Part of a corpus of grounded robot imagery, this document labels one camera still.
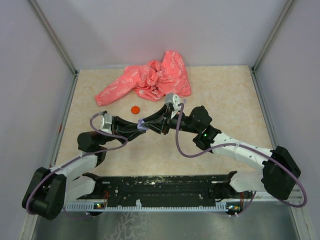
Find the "purple earbud charging case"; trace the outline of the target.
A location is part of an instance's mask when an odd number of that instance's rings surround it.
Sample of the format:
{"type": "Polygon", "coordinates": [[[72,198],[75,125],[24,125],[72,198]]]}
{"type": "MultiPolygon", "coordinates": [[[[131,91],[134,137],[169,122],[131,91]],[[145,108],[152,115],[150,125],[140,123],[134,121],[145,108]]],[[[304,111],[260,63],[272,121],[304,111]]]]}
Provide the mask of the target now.
{"type": "Polygon", "coordinates": [[[144,126],[145,122],[142,118],[138,120],[137,129],[140,131],[147,131],[149,128],[144,126]]]}

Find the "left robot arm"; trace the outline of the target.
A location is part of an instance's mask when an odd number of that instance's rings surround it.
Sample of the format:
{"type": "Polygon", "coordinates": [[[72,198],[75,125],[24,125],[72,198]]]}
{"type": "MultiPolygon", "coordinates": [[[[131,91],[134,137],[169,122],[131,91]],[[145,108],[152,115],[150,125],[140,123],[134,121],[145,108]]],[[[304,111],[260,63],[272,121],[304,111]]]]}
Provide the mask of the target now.
{"type": "Polygon", "coordinates": [[[22,200],[22,207],[28,214],[53,220],[65,211],[68,203],[80,197],[101,197],[104,186],[86,173],[105,160],[109,149],[104,144],[118,140],[120,145],[112,149],[119,150],[147,131],[144,119],[133,123],[106,111],[94,114],[89,124],[92,131],[78,135],[80,153],[76,157],[51,168],[40,167],[34,172],[22,200]]]}

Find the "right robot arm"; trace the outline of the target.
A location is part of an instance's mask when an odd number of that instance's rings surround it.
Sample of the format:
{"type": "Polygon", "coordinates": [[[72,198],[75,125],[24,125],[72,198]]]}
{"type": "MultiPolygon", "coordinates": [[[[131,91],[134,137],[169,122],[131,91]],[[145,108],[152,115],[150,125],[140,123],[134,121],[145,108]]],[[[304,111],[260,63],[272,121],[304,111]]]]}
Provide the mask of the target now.
{"type": "Polygon", "coordinates": [[[177,150],[186,158],[212,153],[253,168],[255,171],[252,173],[234,173],[230,181],[223,185],[223,192],[229,198],[235,198],[240,192],[257,191],[267,192],[280,201],[286,201],[301,175],[289,151],[279,145],[275,149],[268,149],[237,140],[213,127],[211,121],[203,105],[185,115],[184,104],[174,106],[169,103],[157,113],[139,120],[138,128],[163,135],[174,129],[177,150]],[[192,141],[201,152],[193,155],[183,152],[179,142],[180,132],[194,133],[192,141]]]}

